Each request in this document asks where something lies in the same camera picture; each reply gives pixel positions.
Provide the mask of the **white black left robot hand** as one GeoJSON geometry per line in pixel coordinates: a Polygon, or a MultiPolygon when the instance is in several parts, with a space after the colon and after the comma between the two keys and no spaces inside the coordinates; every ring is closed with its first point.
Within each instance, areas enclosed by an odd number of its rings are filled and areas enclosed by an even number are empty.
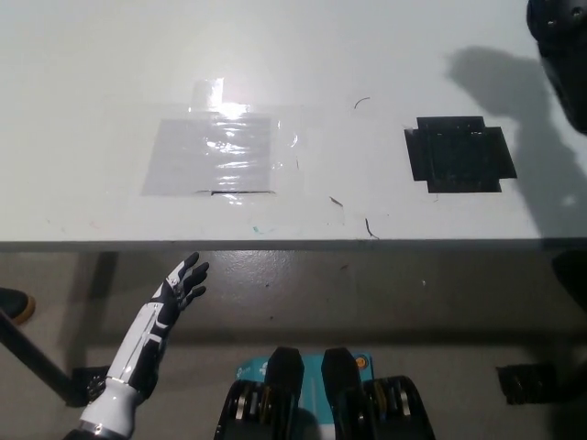
{"type": "Polygon", "coordinates": [[[128,385],[143,400],[150,397],[171,330],[187,306],[205,293],[208,269],[194,252],[166,276],[127,330],[107,372],[109,379],[128,385]]]}

